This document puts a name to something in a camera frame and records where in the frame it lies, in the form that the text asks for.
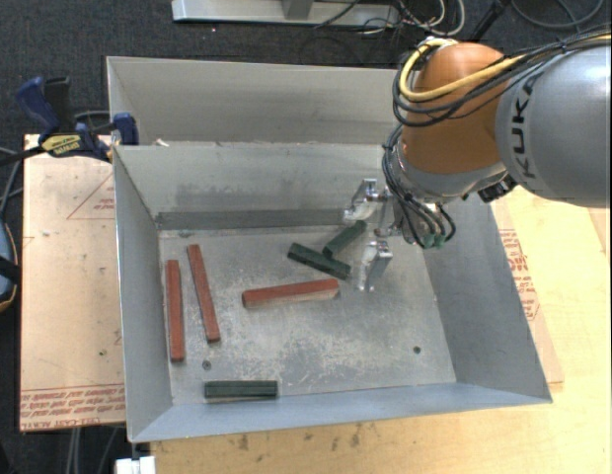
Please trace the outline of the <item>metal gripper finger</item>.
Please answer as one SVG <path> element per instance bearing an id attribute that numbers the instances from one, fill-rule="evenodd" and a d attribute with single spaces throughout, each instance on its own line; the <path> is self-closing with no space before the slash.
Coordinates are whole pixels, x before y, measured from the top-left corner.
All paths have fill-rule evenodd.
<path id="1" fill-rule="evenodd" d="M 378 188 L 377 179 L 363 179 L 353 194 L 349 206 L 344 209 L 343 224 L 351 225 L 357 221 L 366 221 L 385 200 L 386 195 Z"/>
<path id="2" fill-rule="evenodd" d="M 361 255 L 357 277 L 357 288 L 371 292 L 376 281 L 381 278 L 393 259 L 393 253 L 386 240 L 369 242 Z"/>

